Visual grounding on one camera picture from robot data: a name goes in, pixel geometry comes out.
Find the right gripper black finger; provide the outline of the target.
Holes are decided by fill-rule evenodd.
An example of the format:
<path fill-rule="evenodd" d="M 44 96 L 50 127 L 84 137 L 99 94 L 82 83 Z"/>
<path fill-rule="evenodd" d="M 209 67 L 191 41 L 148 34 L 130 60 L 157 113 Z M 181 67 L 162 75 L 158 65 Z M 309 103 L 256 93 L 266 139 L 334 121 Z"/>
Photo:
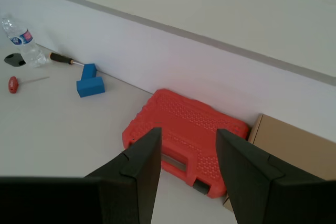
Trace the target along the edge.
<path fill-rule="evenodd" d="M 225 129 L 219 169 L 238 223 L 335 223 L 335 181 L 295 167 Z"/>
<path fill-rule="evenodd" d="M 150 223 L 161 143 L 155 127 L 83 178 L 2 177 L 1 223 Z"/>

